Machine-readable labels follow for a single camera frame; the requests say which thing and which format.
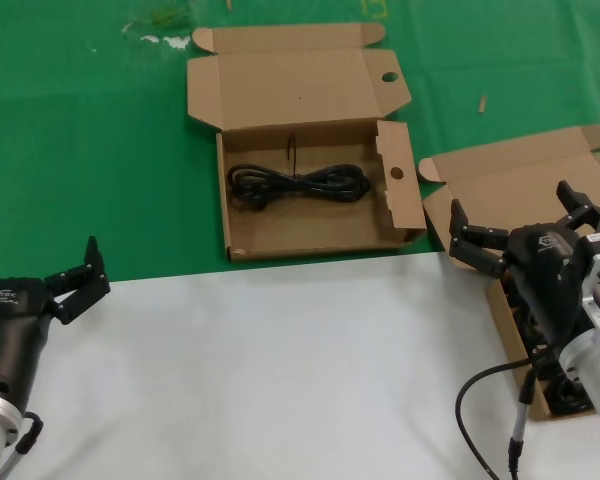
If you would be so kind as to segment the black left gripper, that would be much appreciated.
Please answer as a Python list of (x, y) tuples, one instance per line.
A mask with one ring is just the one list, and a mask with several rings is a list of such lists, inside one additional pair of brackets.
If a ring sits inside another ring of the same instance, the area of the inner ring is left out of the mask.
[(68, 325), (110, 291), (95, 236), (89, 237), (80, 266), (44, 281), (0, 279), (0, 398), (11, 404), (29, 401), (51, 313)]

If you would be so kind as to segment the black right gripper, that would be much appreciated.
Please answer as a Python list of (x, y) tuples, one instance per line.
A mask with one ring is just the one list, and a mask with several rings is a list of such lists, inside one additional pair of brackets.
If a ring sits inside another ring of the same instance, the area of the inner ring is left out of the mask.
[[(556, 195), (566, 210), (557, 224), (533, 224), (511, 231), (471, 225), (458, 199), (451, 202), (449, 255), (488, 276), (508, 272), (547, 342), (562, 350), (591, 328), (582, 312), (582, 279), (571, 266), (583, 225), (600, 233), (600, 207), (562, 180)], [(504, 252), (496, 255), (493, 250)]]

